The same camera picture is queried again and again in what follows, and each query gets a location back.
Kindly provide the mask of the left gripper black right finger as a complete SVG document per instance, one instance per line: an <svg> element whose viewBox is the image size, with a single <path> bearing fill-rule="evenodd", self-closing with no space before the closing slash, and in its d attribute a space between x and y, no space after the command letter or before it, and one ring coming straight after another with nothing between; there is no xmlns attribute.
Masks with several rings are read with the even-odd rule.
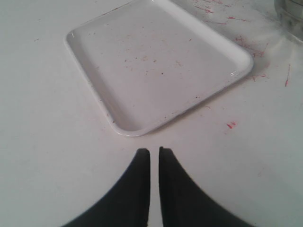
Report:
<svg viewBox="0 0 303 227"><path fill-rule="evenodd" d="M212 200L169 148L159 148L159 193L164 227L250 227Z"/></svg>

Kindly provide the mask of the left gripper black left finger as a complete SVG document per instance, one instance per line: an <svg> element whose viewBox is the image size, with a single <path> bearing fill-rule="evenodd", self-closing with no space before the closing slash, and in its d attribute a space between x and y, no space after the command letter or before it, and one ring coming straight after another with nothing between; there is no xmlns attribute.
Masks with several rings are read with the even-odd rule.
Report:
<svg viewBox="0 0 303 227"><path fill-rule="evenodd" d="M137 150L115 185L66 227L146 227L150 207L150 152Z"/></svg>

